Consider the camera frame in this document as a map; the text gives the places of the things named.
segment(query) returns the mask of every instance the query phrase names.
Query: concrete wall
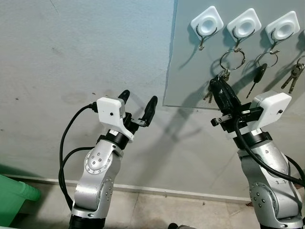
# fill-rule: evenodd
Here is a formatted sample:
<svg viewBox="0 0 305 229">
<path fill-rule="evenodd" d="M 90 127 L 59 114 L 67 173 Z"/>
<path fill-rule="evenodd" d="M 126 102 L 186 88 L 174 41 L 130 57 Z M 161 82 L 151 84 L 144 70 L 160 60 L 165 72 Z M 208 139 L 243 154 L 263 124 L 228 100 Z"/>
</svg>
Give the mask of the concrete wall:
<svg viewBox="0 0 305 229">
<path fill-rule="evenodd" d="M 174 7 L 174 0 L 2 1 L 1 172 L 57 178 L 61 135 L 76 111 L 130 89 L 126 110 L 135 116 L 152 95 L 159 104 L 126 148 L 117 184 L 247 197 L 236 146 L 210 124 L 220 112 L 162 106 Z M 301 165 L 304 104 L 302 96 L 265 128 Z M 85 112 L 65 152 L 94 145 L 102 132 L 97 115 Z M 85 154 L 67 163 L 67 179 L 80 178 Z"/>
</svg>

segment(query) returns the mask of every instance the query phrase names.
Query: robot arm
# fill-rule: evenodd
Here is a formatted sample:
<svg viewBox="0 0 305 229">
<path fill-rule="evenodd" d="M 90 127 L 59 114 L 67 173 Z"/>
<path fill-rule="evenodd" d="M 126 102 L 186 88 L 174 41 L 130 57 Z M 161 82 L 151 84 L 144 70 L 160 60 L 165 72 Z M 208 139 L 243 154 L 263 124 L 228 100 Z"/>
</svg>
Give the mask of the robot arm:
<svg viewBox="0 0 305 229">
<path fill-rule="evenodd" d="M 239 148 L 238 155 L 261 228 L 302 228 L 302 201 L 292 181 L 303 186 L 304 181 L 290 177 L 287 157 L 269 133 L 261 130 L 281 117 L 291 97 L 266 92 L 255 97 L 252 103 L 241 105 L 222 78 L 212 79 L 210 87 L 223 113 L 222 117 L 211 121 L 212 125 L 220 124 Z"/>
<path fill-rule="evenodd" d="M 84 172 L 75 190 L 70 229 L 103 228 L 123 150 L 133 141 L 138 128 L 149 126 L 154 116 L 156 96 L 147 104 L 144 116 L 134 120 L 131 113 L 125 112 L 129 94 L 126 90 L 118 98 L 103 97 L 96 102 L 99 120 L 109 130 L 85 158 Z"/>
</svg>

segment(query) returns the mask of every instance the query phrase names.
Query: cable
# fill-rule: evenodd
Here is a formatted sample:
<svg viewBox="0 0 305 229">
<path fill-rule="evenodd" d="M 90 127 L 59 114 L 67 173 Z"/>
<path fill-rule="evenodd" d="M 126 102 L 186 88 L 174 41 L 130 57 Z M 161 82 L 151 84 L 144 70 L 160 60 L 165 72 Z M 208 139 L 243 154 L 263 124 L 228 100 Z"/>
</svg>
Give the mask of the cable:
<svg viewBox="0 0 305 229">
<path fill-rule="evenodd" d="M 287 157 L 288 161 L 289 161 L 291 164 L 293 164 L 293 165 L 295 166 L 295 168 L 297 169 L 297 171 L 298 171 L 299 174 L 300 174 L 300 177 L 301 177 L 303 183 L 305 183 L 305 174 L 304 174 L 303 169 L 302 169 L 302 168 L 299 166 L 299 164 L 296 163 L 292 158 L 290 158 L 290 157 L 287 156 L 287 155 L 285 155 L 285 156 Z"/>
<path fill-rule="evenodd" d="M 251 150 L 251 148 L 248 146 L 247 142 L 245 141 L 244 137 L 242 136 L 240 130 L 239 130 L 239 127 L 238 127 L 238 124 L 240 122 L 241 118 L 240 117 L 237 117 L 234 121 L 234 130 L 236 132 L 236 135 L 238 137 L 238 139 L 241 141 L 244 149 L 247 151 L 247 153 L 252 157 L 252 159 L 258 163 L 261 167 L 263 167 L 264 169 L 266 169 L 269 173 L 272 173 L 274 175 L 276 175 L 277 177 L 280 177 L 282 179 L 285 179 L 285 180 L 288 180 L 288 181 L 291 181 L 295 184 L 298 184 L 302 187 L 304 187 L 304 182 L 301 180 L 301 179 L 296 179 L 292 176 L 289 176 L 289 175 L 286 175 L 286 174 L 283 174 L 273 168 L 271 168 L 270 166 L 268 166 L 264 161 L 262 161 L 259 157 L 256 156 L 256 154 Z"/>
<path fill-rule="evenodd" d="M 62 164 L 61 164 L 61 167 L 59 169 L 59 173 L 58 173 L 58 181 L 59 181 L 59 185 L 61 187 L 61 190 L 66 198 L 66 201 L 67 201 L 67 204 L 70 208 L 70 210 L 72 209 L 72 205 L 73 205 L 73 200 L 71 199 L 71 197 L 69 196 L 68 194 L 68 191 L 67 191 L 67 187 L 66 187 L 66 182 L 65 182 L 65 177 L 64 177 L 64 166 L 66 164 L 66 162 L 68 161 L 68 159 L 72 156 L 72 154 L 78 152 L 78 151 L 81 151 L 81 150 L 92 150 L 94 147 L 80 147 L 80 148 L 77 148 L 77 149 L 74 149 L 72 150 L 71 152 L 69 152 L 67 154 L 67 156 L 65 157 L 65 159 L 63 160 Z"/>
<path fill-rule="evenodd" d="M 67 132 L 68 130 L 70 129 L 71 125 L 73 124 L 74 120 L 77 118 L 77 116 L 83 112 L 84 110 L 88 109 L 88 108 L 92 108 L 92 104 L 89 104 L 87 106 L 84 106 L 83 108 L 81 108 L 74 116 L 73 118 L 71 119 L 71 121 L 69 122 L 69 124 L 67 125 L 65 131 L 63 132 L 63 135 L 61 137 L 61 145 L 60 145 L 60 148 L 59 148 L 59 164 L 61 166 L 62 164 L 62 152 L 63 152 L 63 142 L 65 140 L 65 137 L 67 135 Z"/>
</svg>

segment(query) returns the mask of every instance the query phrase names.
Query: green plastic bin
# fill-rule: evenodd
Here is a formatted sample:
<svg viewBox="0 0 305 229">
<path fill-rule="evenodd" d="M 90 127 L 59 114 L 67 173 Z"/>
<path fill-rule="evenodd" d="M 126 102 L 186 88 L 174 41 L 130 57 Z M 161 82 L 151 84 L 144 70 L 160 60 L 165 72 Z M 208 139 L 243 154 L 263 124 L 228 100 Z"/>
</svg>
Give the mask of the green plastic bin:
<svg viewBox="0 0 305 229">
<path fill-rule="evenodd" d="M 28 199 L 39 200 L 38 189 L 0 175 L 0 226 L 8 227 Z"/>
</svg>

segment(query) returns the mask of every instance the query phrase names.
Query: tile floor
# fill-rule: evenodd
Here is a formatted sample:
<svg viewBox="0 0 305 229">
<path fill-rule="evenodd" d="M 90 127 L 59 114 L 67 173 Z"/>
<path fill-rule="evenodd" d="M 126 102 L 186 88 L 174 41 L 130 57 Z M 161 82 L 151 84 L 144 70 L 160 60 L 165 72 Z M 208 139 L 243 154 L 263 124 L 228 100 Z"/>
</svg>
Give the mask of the tile floor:
<svg viewBox="0 0 305 229">
<path fill-rule="evenodd" d="M 67 229 L 70 210 L 58 185 L 29 183 L 42 191 L 41 201 L 26 203 L 12 227 Z M 72 196 L 75 187 L 67 187 Z M 167 229 L 171 222 L 197 229 L 259 229 L 254 209 L 242 204 L 114 191 L 106 229 Z"/>
</svg>

